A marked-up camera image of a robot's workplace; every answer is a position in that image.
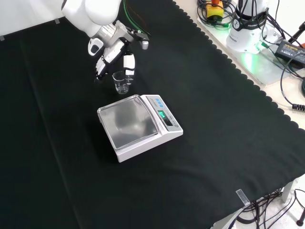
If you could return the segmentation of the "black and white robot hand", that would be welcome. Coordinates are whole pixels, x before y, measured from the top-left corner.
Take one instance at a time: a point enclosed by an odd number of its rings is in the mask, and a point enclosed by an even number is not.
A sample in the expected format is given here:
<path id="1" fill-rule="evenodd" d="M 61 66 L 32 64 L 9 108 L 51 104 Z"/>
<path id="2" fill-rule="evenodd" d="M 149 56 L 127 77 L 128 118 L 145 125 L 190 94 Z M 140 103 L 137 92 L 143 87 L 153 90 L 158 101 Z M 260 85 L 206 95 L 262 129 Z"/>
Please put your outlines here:
<path id="1" fill-rule="evenodd" d="M 139 30 L 126 27 L 120 21 L 115 24 L 101 26 L 91 42 L 103 42 L 103 54 L 96 63 L 96 78 L 102 80 L 110 74 L 111 65 L 123 58 L 123 76 L 130 85 L 134 81 L 136 61 L 134 54 L 129 50 L 133 41 L 140 43 L 143 50 L 148 49 L 149 37 Z"/>

